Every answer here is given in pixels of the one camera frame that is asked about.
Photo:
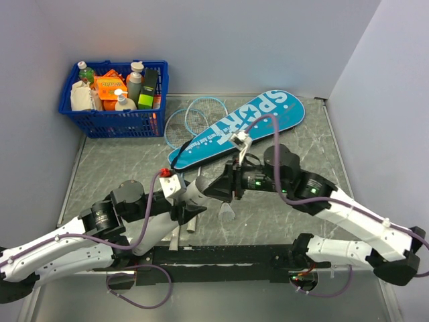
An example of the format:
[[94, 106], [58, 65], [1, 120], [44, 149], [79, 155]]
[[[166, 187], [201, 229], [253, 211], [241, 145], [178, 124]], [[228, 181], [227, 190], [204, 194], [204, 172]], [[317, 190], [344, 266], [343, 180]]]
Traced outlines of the white shuttlecock tube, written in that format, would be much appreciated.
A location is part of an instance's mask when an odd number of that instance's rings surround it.
[[142, 240], [133, 254], [142, 256], [177, 227], [187, 224], [207, 210], [208, 197], [203, 194], [210, 180], [202, 175], [192, 182], [174, 174], [160, 179], [163, 197], [152, 203], [150, 218]]

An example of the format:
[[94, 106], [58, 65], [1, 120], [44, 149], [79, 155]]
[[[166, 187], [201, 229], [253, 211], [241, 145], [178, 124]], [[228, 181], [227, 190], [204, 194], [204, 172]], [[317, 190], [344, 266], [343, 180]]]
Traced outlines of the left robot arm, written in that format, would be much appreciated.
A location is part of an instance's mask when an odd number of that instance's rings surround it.
[[85, 270], [130, 266], [177, 227], [206, 211], [195, 182], [145, 193], [125, 181], [62, 227], [15, 248], [1, 249], [1, 303], [18, 301], [55, 279]]

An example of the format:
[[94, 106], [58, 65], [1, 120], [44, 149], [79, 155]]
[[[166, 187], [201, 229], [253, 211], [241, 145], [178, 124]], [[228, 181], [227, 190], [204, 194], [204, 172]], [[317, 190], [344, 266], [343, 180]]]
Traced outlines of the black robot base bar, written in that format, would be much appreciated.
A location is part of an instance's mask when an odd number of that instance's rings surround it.
[[156, 246], [148, 254], [134, 256], [118, 268], [154, 264], [168, 272], [172, 282], [236, 282], [267, 280], [288, 283], [289, 273], [309, 268], [330, 268], [329, 262], [315, 263], [293, 250], [290, 244], [240, 246], [185, 246], [177, 251]]

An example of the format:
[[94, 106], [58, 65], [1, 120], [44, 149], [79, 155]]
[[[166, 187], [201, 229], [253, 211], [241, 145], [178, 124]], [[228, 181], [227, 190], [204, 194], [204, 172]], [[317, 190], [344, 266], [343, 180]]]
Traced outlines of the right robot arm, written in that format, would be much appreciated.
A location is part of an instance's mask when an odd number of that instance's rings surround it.
[[204, 194], [229, 203], [241, 199], [245, 191], [279, 193], [294, 209], [355, 236], [355, 240], [347, 241], [300, 234], [292, 252], [300, 267], [313, 262], [356, 266], [372, 270], [378, 278], [397, 286], [421, 275], [416, 253], [425, 244], [424, 230], [395, 225], [364, 208], [325, 177], [301, 169], [299, 156], [283, 144], [267, 148], [259, 165], [247, 160], [228, 161]]

